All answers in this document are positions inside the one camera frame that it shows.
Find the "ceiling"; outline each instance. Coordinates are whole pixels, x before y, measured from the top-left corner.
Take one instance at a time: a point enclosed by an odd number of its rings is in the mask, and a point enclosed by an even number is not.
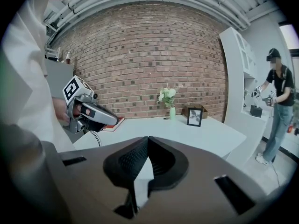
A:
[[[44,14],[49,45],[80,20],[118,4],[147,0],[49,0]],[[278,10],[272,0],[150,0],[184,4],[209,13],[216,19],[243,31],[255,19]]]

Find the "photo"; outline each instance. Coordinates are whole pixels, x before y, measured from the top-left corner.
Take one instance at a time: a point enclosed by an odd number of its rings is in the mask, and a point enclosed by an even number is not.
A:
[[[200,127],[201,119],[202,109],[189,108],[187,125]]]

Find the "white flower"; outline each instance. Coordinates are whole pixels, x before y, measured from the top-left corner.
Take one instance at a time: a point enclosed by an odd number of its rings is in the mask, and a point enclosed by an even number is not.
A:
[[[175,89],[170,89],[169,90],[169,97],[173,97],[176,95],[176,90]]]
[[[164,94],[160,94],[159,101],[162,101],[163,98],[164,98]]]

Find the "green vase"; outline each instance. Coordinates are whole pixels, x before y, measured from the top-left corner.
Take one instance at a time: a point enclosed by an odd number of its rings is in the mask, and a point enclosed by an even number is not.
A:
[[[170,117],[170,119],[176,119],[176,108],[175,107],[170,108],[169,117]]]

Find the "jeans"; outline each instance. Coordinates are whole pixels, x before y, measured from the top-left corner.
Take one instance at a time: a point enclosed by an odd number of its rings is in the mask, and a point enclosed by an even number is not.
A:
[[[270,138],[267,142],[263,158],[270,162],[279,150],[285,133],[291,123],[293,116],[293,107],[275,104],[274,118]]]

